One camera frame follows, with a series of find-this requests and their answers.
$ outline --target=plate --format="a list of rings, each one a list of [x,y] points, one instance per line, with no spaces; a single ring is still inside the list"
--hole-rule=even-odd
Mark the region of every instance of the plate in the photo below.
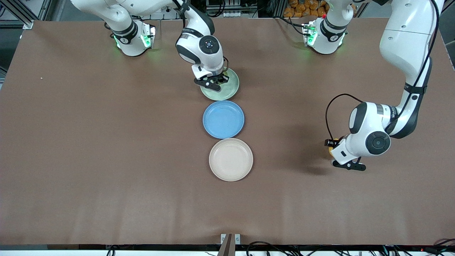
[[[228,69],[226,75],[229,77],[229,81],[226,83],[220,84],[221,91],[216,92],[214,90],[207,89],[205,87],[201,87],[202,93],[209,99],[214,101],[222,101],[227,100],[230,97],[234,96],[238,90],[239,86],[239,79],[237,74],[232,70]]]
[[[242,109],[232,101],[217,101],[207,107],[202,123],[213,137],[231,138],[242,130],[245,116]]]
[[[224,181],[238,181],[250,172],[253,153],[242,140],[227,138],[213,146],[208,158],[210,169]]]

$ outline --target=beige plate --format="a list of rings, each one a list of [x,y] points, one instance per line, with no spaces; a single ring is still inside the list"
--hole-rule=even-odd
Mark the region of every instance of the beige plate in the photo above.
[[[227,138],[213,146],[208,159],[210,169],[224,181],[243,179],[253,166],[250,147],[236,138]]]

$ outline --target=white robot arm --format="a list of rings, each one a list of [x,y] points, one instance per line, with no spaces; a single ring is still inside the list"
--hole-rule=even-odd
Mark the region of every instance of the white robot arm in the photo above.
[[[330,10],[326,18],[318,18],[304,28],[311,34],[306,36],[306,43],[323,54],[330,54],[341,45],[353,16],[352,0],[327,2]],[[406,76],[401,102],[398,106],[360,103],[349,118],[350,134],[326,141],[327,146],[333,147],[334,166],[365,170],[364,165],[353,160],[382,155],[390,148],[390,138],[404,138],[414,131],[431,71],[429,42],[436,27],[436,12],[444,0],[435,2],[437,6],[431,0],[392,0],[392,15],[379,48],[384,59]]]
[[[144,16],[162,7],[174,8],[188,18],[177,40],[177,51],[185,61],[193,64],[195,83],[206,88],[220,91],[220,83],[229,77],[223,74],[224,57],[218,40],[212,36],[215,27],[212,20],[188,0],[71,0],[83,12],[102,18],[112,30],[114,38],[123,53],[138,56],[152,46],[154,27],[130,15]]]

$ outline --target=blue plate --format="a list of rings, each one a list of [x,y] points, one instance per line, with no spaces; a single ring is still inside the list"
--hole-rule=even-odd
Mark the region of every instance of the blue plate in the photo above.
[[[204,112],[202,118],[205,130],[215,138],[232,138],[245,123],[242,109],[232,101],[217,101]]]

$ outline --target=table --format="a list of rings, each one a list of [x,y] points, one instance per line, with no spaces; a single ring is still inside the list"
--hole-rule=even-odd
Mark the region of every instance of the table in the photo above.
[[[328,56],[272,19],[214,19],[246,120],[250,174],[215,177],[203,129],[212,103],[157,25],[156,48],[116,49],[102,22],[36,22],[0,93],[0,243],[433,244],[455,236],[455,72],[440,36],[416,131],[364,172],[330,166],[324,112],[351,93],[398,104],[404,75],[382,59],[386,19],[353,19]],[[329,110],[336,136],[356,102]]]

